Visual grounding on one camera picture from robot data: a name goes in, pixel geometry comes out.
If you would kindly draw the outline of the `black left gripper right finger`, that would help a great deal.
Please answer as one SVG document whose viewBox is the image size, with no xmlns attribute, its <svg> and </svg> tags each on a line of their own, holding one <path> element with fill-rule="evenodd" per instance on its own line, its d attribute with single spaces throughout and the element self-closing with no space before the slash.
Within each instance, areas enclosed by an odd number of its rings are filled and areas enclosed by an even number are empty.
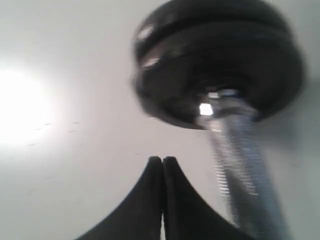
<svg viewBox="0 0 320 240">
<path fill-rule="evenodd" d="M 193 188 L 175 157 L 163 162 L 163 217 L 167 240 L 251 240 L 214 211 Z"/>
</svg>

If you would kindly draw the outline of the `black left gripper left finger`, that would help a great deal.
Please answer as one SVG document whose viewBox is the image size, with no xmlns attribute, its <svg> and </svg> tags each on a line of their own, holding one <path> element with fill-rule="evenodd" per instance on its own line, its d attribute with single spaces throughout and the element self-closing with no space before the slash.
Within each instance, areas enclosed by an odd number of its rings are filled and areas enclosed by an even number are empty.
<svg viewBox="0 0 320 240">
<path fill-rule="evenodd" d="M 159 240 L 163 207 L 163 164 L 151 156 L 135 186 L 106 218 L 79 240 Z"/>
</svg>

